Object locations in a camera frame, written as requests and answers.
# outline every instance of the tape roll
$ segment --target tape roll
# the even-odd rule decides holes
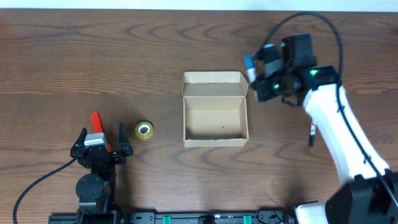
[[[140,139],[149,139],[155,133],[154,127],[150,122],[143,121],[136,126],[136,135]]]

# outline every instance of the open cardboard box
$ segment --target open cardboard box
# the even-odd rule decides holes
[[[185,72],[184,146],[244,146],[249,140],[248,86],[241,72]]]

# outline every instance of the marker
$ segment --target marker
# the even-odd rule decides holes
[[[315,142],[315,130],[317,128],[316,122],[311,119],[311,129],[310,129],[310,140],[309,140],[309,146],[313,146],[313,143]]]

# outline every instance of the box lid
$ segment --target box lid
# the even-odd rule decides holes
[[[248,87],[241,72],[185,72],[182,95],[246,96]]]

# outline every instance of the box flap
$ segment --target box flap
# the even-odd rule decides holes
[[[241,72],[185,72],[183,96],[246,96],[249,84]]]
[[[184,140],[185,147],[233,147],[244,146],[248,139]]]

